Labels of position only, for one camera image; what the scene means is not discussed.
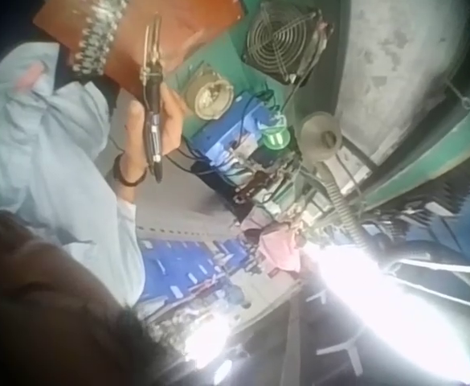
white pipe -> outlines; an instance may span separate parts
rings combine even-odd
[[[415,265],[417,267],[440,270],[440,271],[470,273],[470,265],[440,264],[440,263],[433,263],[430,261],[420,261],[420,260],[410,260],[410,259],[403,259],[401,260],[401,263],[408,264],[408,265]]]
[[[410,283],[409,281],[406,281],[406,280],[403,280],[403,279],[399,279],[398,277],[390,277],[392,280],[400,283],[400,284],[404,284],[404,285],[407,285],[411,288],[415,288],[417,290],[420,290],[420,291],[423,291],[423,292],[427,292],[428,294],[431,294],[431,295],[435,295],[435,296],[438,296],[440,298],[444,298],[444,299],[447,299],[447,300],[451,300],[453,302],[456,302],[456,303],[459,303],[459,304],[463,304],[464,306],[469,306],[470,307],[470,302],[467,302],[466,300],[462,300],[462,299],[459,299],[459,298],[454,298],[453,296],[449,296],[449,295],[446,295],[446,294],[442,294],[440,292],[436,292],[436,291],[433,291],[432,289],[428,289],[426,287],[423,287],[421,285],[418,285],[418,284],[413,284],[413,283]]]

hair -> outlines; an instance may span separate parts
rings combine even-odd
[[[243,231],[243,235],[249,243],[258,244],[260,242],[261,232],[261,229],[251,228]]]
[[[302,248],[306,245],[306,237],[304,237],[304,235],[302,234],[302,232],[298,232],[296,234],[296,245],[297,245],[297,248]]]
[[[123,370],[131,375],[129,386],[162,386],[167,384],[165,369],[169,358],[176,352],[156,342],[149,328],[140,320],[132,308],[124,308],[111,322],[97,318],[111,334],[114,342],[123,351]]]
[[[15,307],[33,306],[35,309],[52,308],[47,304],[33,304],[23,299],[0,296],[0,304],[10,304]],[[77,309],[61,309],[67,313],[74,313],[77,318],[81,318],[83,323],[88,324],[92,341],[96,343],[98,350],[103,351],[108,357],[114,358],[116,365],[122,374],[125,375],[128,386],[162,386],[169,382],[166,377],[171,376],[165,372],[168,360],[175,351],[156,342],[150,335],[144,323],[137,317],[131,308],[123,309],[114,319],[92,312],[88,305],[83,305]],[[112,346],[104,344],[98,339],[96,331],[103,331],[108,337]],[[25,384],[24,379],[19,379],[18,375],[11,372],[4,362],[0,351],[0,384],[20,385]]]

person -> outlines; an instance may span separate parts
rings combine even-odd
[[[300,214],[291,221],[262,222],[258,212],[250,214],[241,224],[243,237],[257,245],[257,253],[278,269],[300,273],[309,269],[309,259],[301,252],[306,244],[300,231]]]
[[[57,43],[24,43],[0,62],[0,211],[60,246],[123,306],[138,300],[145,271],[136,237],[136,185],[147,174],[145,110],[133,100],[113,189],[94,160],[108,140],[112,106],[92,82],[61,84]],[[184,104],[161,87],[162,151],[181,141]]]
[[[173,352],[59,246],[0,211],[0,385],[158,385]]]

metal pipe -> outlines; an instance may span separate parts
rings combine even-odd
[[[446,295],[446,294],[442,294],[440,292],[436,292],[432,289],[428,289],[428,288],[423,287],[421,285],[413,284],[413,283],[410,283],[409,281],[399,279],[398,277],[390,277],[390,278],[392,280],[398,282],[399,284],[407,285],[408,287],[415,288],[416,290],[420,290],[420,291],[426,292],[428,294],[438,296],[439,298],[447,299],[447,300],[450,300],[452,302],[459,303],[459,304],[462,304],[464,306],[470,307],[470,302],[467,302],[466,300],[459,299],[459,298],[454,298],[453,296],[449,296],[449,295]]]
[[[345,197],[340,192],[340,188],[337,185],[333,173],[323,162],[317,164],[317,172],[322,178],[329,199],[331,199],[337,214],[340,216],[341,223],[352,237],[354,243],[359,248],[368,252],[369,245],[366,240],[365,230],[359,223],[347,201],[345,201]]]
[[[415,265],[417,267],[424,267],[439,271],[451,271],[451,272],[464,272],[470,273],[470,265],[454,265],[454,264],[441,264],[432,263],[430,261],[410,260],[403,259],[400,261],[402,264]]]

